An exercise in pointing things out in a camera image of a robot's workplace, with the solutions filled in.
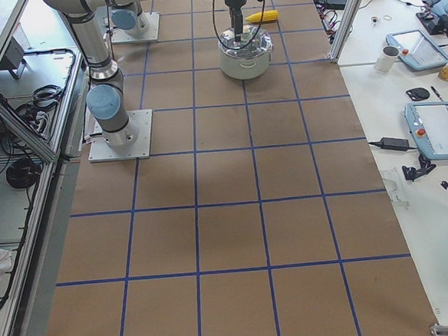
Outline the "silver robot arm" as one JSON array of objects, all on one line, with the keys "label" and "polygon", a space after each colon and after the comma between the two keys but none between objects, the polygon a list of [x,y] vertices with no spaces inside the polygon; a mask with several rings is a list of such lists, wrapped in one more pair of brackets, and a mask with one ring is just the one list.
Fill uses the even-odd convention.
[{"label": "silver robot arm", "polygon": [[[123,147],[137,140],[139,132],[124,110],[124,79],[117,62],[104,43],[94,11],[103,5],[114,7],[146,0],[42,0],[66,19],[82,55],[90,68],[94,87],[86,97],[87,107],[100,124],[109,146]],[[242,6],[247,0],[225,0],[230,9],[232,28],[240,39],[244,18]]]},{"label": "silver robot arm", "polygon": [[149,19],[143,13],[140,2],[114,6],[111,11],[111,21],[128,35],[140,38],[150,27]]}]

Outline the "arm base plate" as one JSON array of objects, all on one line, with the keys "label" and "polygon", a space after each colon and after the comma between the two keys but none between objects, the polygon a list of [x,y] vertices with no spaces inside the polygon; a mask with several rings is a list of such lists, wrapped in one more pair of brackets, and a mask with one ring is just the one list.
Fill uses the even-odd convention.
[{"label": "arm base plate", "polygon": [[137,44],[157,41],[159,37],[160,13],[143,12],[139,16],[114,14],[112,44]]},{"label": "arm base plate", "polygon": [[89,161],[92,163],[130,160],[150,157],[153,111],[127,111],[128,125],[116,133],[103,132],[95,121],[94,132],[98,136],[91,138]]}]

